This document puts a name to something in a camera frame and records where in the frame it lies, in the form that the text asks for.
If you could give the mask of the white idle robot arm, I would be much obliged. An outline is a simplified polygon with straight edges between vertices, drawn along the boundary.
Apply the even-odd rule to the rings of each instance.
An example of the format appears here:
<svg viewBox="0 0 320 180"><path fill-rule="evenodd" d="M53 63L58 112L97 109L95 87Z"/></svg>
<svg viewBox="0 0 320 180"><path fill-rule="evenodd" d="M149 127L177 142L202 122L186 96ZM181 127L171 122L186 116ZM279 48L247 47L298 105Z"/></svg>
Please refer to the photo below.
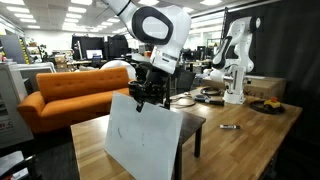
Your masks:
<svg viewBox="0 0 320 180"><path fill-rule="evenodd" d="M243 17L230 24L228 33L212 59L210 78L225 85L223 100L231 104L243 104L246 73L254 63L249 57L253 33L260 27L261 19Z"/></svg>

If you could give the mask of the white working robot arm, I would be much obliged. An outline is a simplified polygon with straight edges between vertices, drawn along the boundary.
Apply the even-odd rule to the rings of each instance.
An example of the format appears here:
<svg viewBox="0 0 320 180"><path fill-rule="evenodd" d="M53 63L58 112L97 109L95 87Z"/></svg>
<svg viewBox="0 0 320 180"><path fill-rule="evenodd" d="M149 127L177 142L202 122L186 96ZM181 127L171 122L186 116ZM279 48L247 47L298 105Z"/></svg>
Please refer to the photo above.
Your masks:
<svg viewBox="0 0 320 180"><path fill-rule="evenodd" d="M190 15L175 5L138 7L131 0L101 1L125 24L133 38L153 46L149 62L139 65L144 76L129 83L136 110L141 112L146 102L162 103L167 81L175 72L189 34Z"/></svg>

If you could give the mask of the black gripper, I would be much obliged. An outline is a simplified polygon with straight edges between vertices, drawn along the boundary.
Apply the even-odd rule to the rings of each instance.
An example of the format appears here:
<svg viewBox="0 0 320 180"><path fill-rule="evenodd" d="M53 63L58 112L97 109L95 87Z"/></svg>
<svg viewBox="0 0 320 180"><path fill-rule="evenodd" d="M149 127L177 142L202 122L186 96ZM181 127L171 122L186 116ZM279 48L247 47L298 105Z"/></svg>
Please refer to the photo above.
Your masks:
<svg viewBox="0 0 320 180"><path fill-rule="evenodd" d="M135 68L136 79L128 83L129 94L137 102L136 110L141 113L145 102L163 103L169 73L152 66L150 63L139 63ZM170 110L170 99L164 100L164 108Z"/></svg>

